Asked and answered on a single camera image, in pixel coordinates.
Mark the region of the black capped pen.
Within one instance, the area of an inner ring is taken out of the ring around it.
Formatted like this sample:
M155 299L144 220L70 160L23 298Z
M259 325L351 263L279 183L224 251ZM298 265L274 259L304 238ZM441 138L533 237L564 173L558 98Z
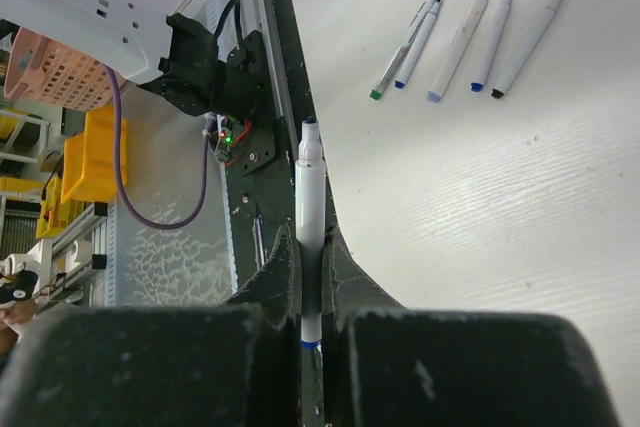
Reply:
M492 98L502 99L508 93L518 74L554 19L561 3L562 0L551 0L545 6L543 12L531 24L529 30L520 41L515 52L507 62L505 68L499 74L497 81L492 87Z

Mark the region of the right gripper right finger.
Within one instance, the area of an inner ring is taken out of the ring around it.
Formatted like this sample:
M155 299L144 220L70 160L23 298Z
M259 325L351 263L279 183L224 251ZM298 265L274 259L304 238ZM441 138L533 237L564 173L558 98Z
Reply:
M567 319L406 308L354 261L338 228L322 273L329 424L619 424L595 356Z

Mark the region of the green-tipped white pen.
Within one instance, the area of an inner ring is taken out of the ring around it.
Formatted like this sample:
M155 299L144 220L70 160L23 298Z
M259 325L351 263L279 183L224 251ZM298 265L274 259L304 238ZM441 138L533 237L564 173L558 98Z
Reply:
M409 24L408 31L403 36L400 45L398 46L398 48L396 49L395 53L392 56L391 61L386 67L381 78L378 80L376 85L372 88L369 94L369 97L371 99L380 100L383 94L385 93L386 89L389 87L391 81L393 80L393 77L395 76L400 66L404 62L404 59L408 54L409 48L414 42L415 36L417 35L418 28L421 25L421 22L424 20L424 16L427 13L428 7L429 7L428 3L424 2L420 6L419 10L416 12L411 23Z

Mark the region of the dark blue capped pen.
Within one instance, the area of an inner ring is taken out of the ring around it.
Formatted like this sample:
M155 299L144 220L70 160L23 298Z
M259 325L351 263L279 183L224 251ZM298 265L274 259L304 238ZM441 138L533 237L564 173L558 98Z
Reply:
M399 73L394 80L396 89L403 89L408 84L416 64L425 48L429 36L439 16L442 0L436 0L430 10L426 13L424 20L418 29L417 35L412 46L402 64Z

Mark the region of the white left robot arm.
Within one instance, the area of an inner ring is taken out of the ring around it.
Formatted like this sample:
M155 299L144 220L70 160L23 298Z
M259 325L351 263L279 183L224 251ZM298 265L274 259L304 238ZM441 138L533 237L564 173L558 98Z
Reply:
M248 119L259 81L219 58L220 29L129 0L1 0L4 19L92 57L104 66L116 111L116 78L164 98L180 111Z

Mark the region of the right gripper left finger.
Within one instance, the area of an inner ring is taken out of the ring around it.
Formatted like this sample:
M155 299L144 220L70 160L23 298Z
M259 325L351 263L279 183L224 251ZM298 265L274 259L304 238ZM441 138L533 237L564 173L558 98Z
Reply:
M2 373L2 424L298 425L299 261L283 225L221 305L43 312Z

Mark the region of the lavender capped pen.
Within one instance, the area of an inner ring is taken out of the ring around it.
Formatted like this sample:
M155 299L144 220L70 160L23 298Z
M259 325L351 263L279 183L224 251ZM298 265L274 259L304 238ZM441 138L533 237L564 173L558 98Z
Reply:
M475 30L484 14L488 0L472 0L447 50L446 56L433 80L427 101L439 103L444 97Z

